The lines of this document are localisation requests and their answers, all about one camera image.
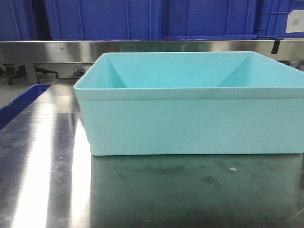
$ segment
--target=light blue plastic bin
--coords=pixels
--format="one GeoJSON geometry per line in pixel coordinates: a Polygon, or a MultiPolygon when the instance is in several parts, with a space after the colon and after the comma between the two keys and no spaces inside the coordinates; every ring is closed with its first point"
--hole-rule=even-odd
{"type": "Polygon", "coordinates": [[[255,52],[106,53],[74,90],[93,155],[304,151],[304,73],[255,52]]]}

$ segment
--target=blue plastic crate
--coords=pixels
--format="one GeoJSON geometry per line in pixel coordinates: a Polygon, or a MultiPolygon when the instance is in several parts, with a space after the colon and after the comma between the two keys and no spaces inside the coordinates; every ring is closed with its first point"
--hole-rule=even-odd
{"type": "Polygon", "coordinates": [[[42,0],[0,2],[0,40],[50,39],[42,0]]]}
{"type": "Polygon", "coordinates": [[[43,94],[52,84],[36,84],[12,99],[10,105],[29,106],[41,94],[43,94]]]}
{"type": "Polygon", "coordinates": [[[304,151],[304,72],[255,52],[105,53],[74,90],[94,155],[304,151]]]}
{"type": "Polygon", "coordinates": [[[253,39],[257,0],[163,0],[162,39],[253,39]]]}
{"type": "Polygon", "coordinates": [[[257,0],[259,37],[304,37],[304,0],[257,0]]]}
{"type": "Polygon", "coordinates": [[[45,0],[53,39],[155,40],[161,0],[45,0]]]}
{"type": "Polygon", "coordinates": [[[23,106],[4,106],[0,108],[0,130],[12,121],[25,107],[23,106]]]}

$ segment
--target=white label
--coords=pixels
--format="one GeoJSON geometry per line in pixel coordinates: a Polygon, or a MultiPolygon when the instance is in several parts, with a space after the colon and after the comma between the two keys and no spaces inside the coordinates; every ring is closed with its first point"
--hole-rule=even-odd
{"type": "Polygon", "coordinates": [[[304,32],[304,10],[294,10],[288,15],[286,33],[304,32]]]}

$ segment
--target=metal table surface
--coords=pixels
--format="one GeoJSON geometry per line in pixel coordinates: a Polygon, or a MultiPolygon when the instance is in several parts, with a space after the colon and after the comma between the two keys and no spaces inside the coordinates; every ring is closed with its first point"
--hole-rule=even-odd
{"type": "Polygon", "coordinates": [[[95,157],[59,79],[0,131],[1,228],[299,228],[302,154],[95,157]]]}

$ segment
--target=black tape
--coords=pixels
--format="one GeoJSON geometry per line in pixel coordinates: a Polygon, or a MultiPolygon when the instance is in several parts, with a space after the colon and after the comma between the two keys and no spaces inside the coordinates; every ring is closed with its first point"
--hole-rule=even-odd
{"type": "Polygon", "coordinates": [[[272,47],[272,50],[271,50],[271,54],[277,54],[277,52],[279,51],[280,43],[281,43],[280,40],[278,40],[278,39],[275,40],[274,46],[272,47]]]}

